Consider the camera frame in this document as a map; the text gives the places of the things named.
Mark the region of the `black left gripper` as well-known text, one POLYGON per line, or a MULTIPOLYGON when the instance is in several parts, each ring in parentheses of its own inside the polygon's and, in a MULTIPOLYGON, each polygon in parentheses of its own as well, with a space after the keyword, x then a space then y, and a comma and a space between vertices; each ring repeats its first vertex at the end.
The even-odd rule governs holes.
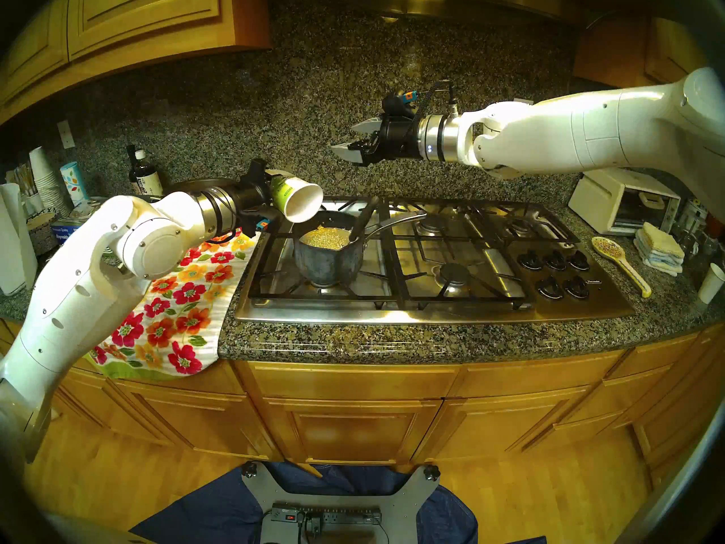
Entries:
POLYGON ((262 220, 272 220, 270 182, 276 178, 283 178, 283 171, 269 168, 268 162, 262 158, 253 158, 248 175, 228 184, 238 228, 257 230, 262 220))

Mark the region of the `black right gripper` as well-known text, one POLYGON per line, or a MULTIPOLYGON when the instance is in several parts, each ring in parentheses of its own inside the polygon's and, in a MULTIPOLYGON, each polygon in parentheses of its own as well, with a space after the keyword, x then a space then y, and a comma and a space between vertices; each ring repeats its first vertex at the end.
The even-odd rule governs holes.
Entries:
POLYGON ((331 146, 340 159, 358 166, 385 160, 422 160, 418 146, 417 126, 410 130, 412 118, 380 114, 352 126, 355 133, 370 134, 365 141, 346 142, 331 146))

